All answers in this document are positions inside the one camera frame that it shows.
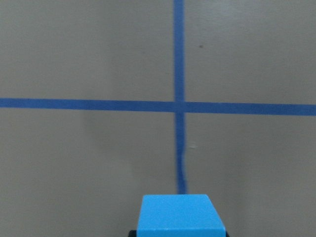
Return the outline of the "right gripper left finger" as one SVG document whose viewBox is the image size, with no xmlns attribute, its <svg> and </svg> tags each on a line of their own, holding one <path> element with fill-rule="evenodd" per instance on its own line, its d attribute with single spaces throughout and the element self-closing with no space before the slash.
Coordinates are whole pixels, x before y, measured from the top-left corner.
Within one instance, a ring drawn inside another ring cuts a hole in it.
<svg viewBox="0 0 316 237">
<path fill-rule="evenodd" d="M 128 237 L 137 237 L 137 231 L 136 230 L 130 230 L 128 233 Z"/>
</svg>

